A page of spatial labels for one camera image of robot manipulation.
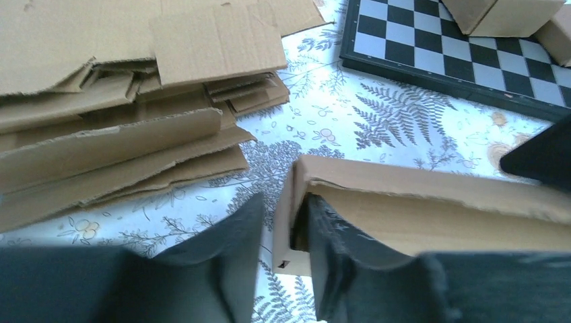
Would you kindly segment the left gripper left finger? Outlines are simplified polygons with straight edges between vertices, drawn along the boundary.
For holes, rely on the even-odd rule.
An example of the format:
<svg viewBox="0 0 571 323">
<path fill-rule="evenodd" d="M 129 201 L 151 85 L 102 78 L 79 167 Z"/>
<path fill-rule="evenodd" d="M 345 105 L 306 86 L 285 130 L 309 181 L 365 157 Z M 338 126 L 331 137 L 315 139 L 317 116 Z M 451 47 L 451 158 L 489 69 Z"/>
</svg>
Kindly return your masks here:
<svg viewBox="0 0 571 323">
<path fill-rule="evenodd" d="M 153 258 L 120 246 L 1 249 L 2 322 L 250 322 L 263 195 Z"/>
</svg>

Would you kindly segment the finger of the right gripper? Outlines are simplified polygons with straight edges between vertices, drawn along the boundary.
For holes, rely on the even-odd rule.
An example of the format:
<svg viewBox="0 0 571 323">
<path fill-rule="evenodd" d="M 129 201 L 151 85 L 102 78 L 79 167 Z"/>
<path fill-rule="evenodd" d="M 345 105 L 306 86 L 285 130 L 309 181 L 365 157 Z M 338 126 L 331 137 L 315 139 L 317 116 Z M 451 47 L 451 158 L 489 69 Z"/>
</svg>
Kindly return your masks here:
<svg viewBox="0 0 571 323">
<path fill-rule="evenodd" d="M 570 116 L 501 157 L 500 168 L 570 192 Z"/>
</svg>

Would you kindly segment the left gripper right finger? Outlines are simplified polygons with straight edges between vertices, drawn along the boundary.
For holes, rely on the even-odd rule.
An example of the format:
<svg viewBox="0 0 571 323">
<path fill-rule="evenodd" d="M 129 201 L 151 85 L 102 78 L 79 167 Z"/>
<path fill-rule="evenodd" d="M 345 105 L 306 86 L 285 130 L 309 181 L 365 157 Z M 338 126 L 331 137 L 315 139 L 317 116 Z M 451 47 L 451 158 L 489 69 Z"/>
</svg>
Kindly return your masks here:
<svg viewBox="0 0 571 323">
<path fill-rule="evenodd" d="M 305 200 L 315 312 L 328 322 L 569 322 L 570 255 L 407 256 Z"/>
</svg>

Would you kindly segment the brown cardboard box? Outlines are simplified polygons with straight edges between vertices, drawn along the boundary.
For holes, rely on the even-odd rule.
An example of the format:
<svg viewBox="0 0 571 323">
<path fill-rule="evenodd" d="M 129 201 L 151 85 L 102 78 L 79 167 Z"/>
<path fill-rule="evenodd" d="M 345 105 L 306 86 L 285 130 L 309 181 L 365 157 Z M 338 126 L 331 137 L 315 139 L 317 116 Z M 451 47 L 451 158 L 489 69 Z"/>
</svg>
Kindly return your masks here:
<svg viewBox="0 0 571 323">
<path fill-rule="evenodd" d="M 322 196 L 365 234 L 407 255 L 425 250 L 570 249 L 570 195 L 544 186 L 301 155 L 273 217 L 273 270 L 310 274 L 294 224 Z"/>
</svg>

